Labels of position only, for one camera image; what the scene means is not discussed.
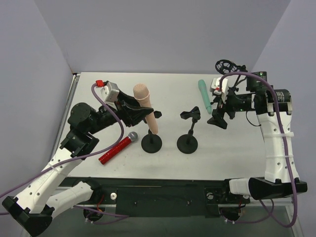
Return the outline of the pink microphone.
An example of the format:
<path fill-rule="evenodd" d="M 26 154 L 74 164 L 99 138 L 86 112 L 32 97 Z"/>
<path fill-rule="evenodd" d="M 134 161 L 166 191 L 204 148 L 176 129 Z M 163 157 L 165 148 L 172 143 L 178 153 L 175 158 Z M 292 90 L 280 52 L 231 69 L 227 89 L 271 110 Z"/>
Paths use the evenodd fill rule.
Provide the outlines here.
<path fill-rule="evenodd" d="M 138 101 L 138 103 L 142 107 L 146 107 L 146 108 L 152 107 L 151 102 L 150 102 L 150 92 L 145 84 L 143 83 L 136 84 L 133 88 L 133 95 L 134 95 L 134 98 Z M 152 134 L 157 135 L 158 125 L 157 125 L 157 121 L 154 116 L 154 113 L 152 112 L 149 115 L 147 115 L 145 117 L 145 120 Z"/>

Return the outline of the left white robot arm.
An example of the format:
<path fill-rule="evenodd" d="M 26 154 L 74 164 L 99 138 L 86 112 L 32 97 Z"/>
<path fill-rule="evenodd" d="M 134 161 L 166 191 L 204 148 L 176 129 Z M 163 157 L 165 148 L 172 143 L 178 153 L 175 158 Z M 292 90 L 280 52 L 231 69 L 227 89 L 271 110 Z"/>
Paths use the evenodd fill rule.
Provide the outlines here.
<path fill-rule="evenodd" d="M 115 105 L 116 109 L 101 107 L 98 110 L 84 102 L 74 105 L 68 118 L 70 131 L 41 175 L 28 182 L 16 196 L 3 200 L 3 207 L 31 236 L 42 234 L 65 210 L 81 202 L 97 200 L 102 195 L 101 185 L 91 178 L 53 195 L 68 174 L 94 150 L 99 139 L 93 135 L 116 122 L 120 126 L 136 126 L 154 111 L 121 92 Z"/>

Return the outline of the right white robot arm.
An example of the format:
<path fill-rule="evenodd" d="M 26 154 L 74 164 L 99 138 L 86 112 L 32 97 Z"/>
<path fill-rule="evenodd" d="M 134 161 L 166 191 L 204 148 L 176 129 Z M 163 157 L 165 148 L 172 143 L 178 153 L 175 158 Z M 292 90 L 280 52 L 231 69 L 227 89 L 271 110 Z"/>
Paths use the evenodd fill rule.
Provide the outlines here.
<path fill-rule="evenodd" d="M 291 131 L 292 100 L 286 89 L 274 89 L 266 72 L 231 72 L 214 78 L 210 92 L 217 104 L 208 124 L 226 129 L 224 115 L 256 113 L 264 141 L 266 168 L 264 177 L 230 179 L 229 191 L 255 200 L 296 197 L 307 192 L 295 167 Z"/>

